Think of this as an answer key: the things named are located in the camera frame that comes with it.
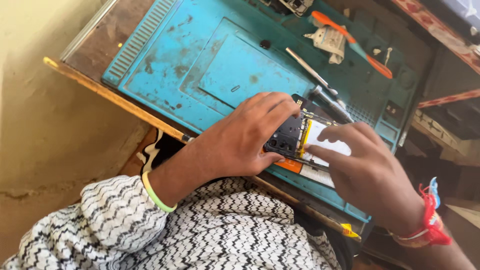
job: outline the patterned cloth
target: patterned cloth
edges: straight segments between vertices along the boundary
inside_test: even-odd
[[[22,238],[4,269],[333,269],[325,236],[243,178],[195,190],[170,214],[139,176],[90,184],[82,202],[49,214]]]

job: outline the green bangle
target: green bangle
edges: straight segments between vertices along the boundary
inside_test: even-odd
[[[145,186],[145,189],[147,190],[148,195],[160,209],[162,209],[167,213],[173,212],[177,208],[177,204],[175,204],[174,207],[168,207],[156,196],[155,192],[152,189],[152,186],[150,185],[150,182],[148,181],[148,176],[147,176],[148,173],[149,172],[144,172],[142,175],[142,182],[144,183],[144,186]]]

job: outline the toothbrush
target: toothbrush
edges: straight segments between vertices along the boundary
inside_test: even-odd
[[[341,26],[334,23],[330,18],[328,18],[327,15],[318,11],[313,11],[312,17],[324,25],[330,25],[335,30],[337,30],[342,35],[344,35],[347,38],[348,45],[350,46],[350,48],[354,50],[356,53],[358,53],[362,58],[367,60],[368,63],[370,63],[370,65],[372,65],[372,67],[378,70],[378,72],[380,72],[383,76],[389,79],[393,77],[392,72],[386,66],[384,66],[383,64],[381,64],[380,62],[372,58],[370,55],[368,55],[362,49],[362,47],[360,47],[360,44],[358,44],[358,42],[352,37],[352,35],[350,35],[350,33],[347,30],[343,29]]]

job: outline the wristband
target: wristband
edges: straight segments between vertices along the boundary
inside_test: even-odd
[[[152,186],[150,185],[150,182],[148,181],[148,175],[147,175],[148,173],[149,172],[144,172],[142,175],[142,182],[144,183],[144,186],[145,186],[145,189],[147,190],[148,195],[160,209],[162,209],[167,213],[173,212],[177,208],[177,204],[175,204],[174,207],[168,207],[156,196],[155,192],[152,189]]]
[[[436,177],[432,179],[430,186],[425,189],[422,189],[422,185],[420,184],[419,190],[425,204],[423,225],[418,231],[410,235],[398,236],[390,233],[397,243],[402,246],[414,248],[426,245],[450,245],[452,243],[452,238],[444,232],[442,219],[435,211],[440,205],[440,199],[436,193],[436,189]]]

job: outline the wall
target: wall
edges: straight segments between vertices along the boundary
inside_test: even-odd
[[[35,221],[115,175],[148,128],[42,63],[59,56],[103,2],[2,2],[0,262]]]

